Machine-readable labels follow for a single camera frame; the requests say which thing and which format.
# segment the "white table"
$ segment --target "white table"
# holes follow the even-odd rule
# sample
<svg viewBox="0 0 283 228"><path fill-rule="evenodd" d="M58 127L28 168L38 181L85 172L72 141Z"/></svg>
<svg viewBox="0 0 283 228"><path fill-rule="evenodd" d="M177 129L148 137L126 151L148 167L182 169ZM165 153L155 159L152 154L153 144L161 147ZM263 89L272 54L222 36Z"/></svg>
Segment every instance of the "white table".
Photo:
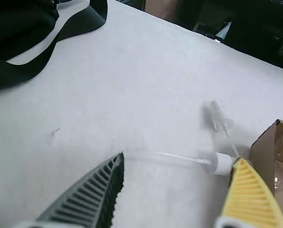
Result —
<svg viewBox="0 0 283 228"><path fill-rule="evenodd" d="M102 28L59 42L40 75L0 91L0 227L35 219L120 151L226 151L201 108L215 98L247 156L283 119L283 70L110 1ZM128 156L113 227L211 227L228 181L175 159Z"/></svg>

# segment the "cardboard box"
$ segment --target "cardboard box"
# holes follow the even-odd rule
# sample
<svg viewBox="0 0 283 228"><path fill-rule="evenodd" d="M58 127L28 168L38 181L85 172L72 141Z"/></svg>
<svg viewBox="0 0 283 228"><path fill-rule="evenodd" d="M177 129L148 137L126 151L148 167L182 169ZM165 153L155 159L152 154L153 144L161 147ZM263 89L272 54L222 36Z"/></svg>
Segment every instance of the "cardboard box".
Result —
<svg viewBox="0 0 283 228"><path fill-rule="evenodd" d="M250 161L283 212L283 121L276 120L251 146Z"/></svg>

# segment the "black bag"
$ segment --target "black bag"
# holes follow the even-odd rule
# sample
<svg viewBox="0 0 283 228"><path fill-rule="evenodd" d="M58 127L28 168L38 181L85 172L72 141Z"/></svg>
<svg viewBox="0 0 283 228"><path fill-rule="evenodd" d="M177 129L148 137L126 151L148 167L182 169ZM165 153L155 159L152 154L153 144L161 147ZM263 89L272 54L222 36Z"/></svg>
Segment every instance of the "black bag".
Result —
<svg viewBox="0 0 283 228"><path fill-rule="evenodd" d="M57 0L0 1L0 89L28 81L45 67L56 43L101 27L107 18L107 0L90 0L90 5L71 16L51 44L23 65L6 61L41 42L59 17Z"/></svg>

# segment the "black strap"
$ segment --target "black strap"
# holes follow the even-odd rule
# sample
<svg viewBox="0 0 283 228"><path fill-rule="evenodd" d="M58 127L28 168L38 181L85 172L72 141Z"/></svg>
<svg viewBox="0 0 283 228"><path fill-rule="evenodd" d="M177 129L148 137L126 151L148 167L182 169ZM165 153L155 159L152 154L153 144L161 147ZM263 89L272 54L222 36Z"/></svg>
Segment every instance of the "black strap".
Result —
<svg viewBox="0 0 283 228"><path fill-rule="evenodd" d="M14 65L0 59L0 89L34 78L48 63L58 41L94 31L104 25L106 19L107 0L90 0L90 5L68 19L48 48L30 62Z"/></svg>

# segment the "white spray cap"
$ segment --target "white spray cap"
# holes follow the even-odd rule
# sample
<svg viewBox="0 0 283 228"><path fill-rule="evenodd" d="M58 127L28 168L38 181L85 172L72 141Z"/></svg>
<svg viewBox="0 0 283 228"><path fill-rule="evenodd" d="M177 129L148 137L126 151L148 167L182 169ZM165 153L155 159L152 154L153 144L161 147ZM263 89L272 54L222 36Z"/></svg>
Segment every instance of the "white spray cap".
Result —
<svg viewBox="0 0 283 228"><path fill-rule="evenodd" d="M225 153L212 153L210 156L210 172L215 175L227 176L231 173L235 158Z"/></svg>
<svg viewBox="0 0 283 228"><path fill-rule="evenodd" d="M214 128L217 132L222 132L224 130L223 125L226 129L231 129L233 127L234 122L230 115L225 111L220 100L211 101L209 110Z"/></svg>

